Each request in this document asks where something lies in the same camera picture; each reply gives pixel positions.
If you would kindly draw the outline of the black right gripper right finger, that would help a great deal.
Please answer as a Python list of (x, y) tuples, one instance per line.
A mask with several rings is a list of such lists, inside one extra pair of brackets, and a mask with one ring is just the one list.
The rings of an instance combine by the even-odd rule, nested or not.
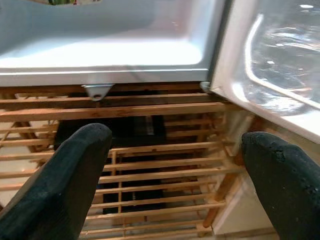
[(245, 133), (241, 141), (245, 168), (280, 240), (320, 240), (320, 166), (267, 132)]

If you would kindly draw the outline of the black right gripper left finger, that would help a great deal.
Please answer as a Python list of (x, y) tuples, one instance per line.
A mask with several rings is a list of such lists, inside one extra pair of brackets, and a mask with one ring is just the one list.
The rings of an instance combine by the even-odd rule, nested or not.
[(111, 143), (100, 123), (64, 141), (0, 211), (0, 240), (78, 240)]

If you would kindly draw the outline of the white fridge door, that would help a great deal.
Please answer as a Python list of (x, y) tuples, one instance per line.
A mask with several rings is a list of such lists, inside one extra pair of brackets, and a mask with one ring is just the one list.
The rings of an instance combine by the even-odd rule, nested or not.
[(210, 89), (320, 144), (320, 0), (230, 0)]

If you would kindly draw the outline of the small fridge cabinet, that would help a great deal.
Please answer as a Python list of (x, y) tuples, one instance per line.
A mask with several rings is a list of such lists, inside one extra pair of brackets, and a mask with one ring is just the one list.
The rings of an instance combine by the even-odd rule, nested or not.
[(0, 87), (206, 81), (228, 0), (0, 0)]

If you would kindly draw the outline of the wooden slatted rack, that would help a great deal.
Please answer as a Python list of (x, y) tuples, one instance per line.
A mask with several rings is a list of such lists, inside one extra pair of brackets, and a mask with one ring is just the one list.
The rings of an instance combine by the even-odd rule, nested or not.
[(194, 240), (244, 171), (238, 139), (252, 116), (192, 83), (0, 87), (0, 209), (80, 127), (112, 146), (79, 240)]

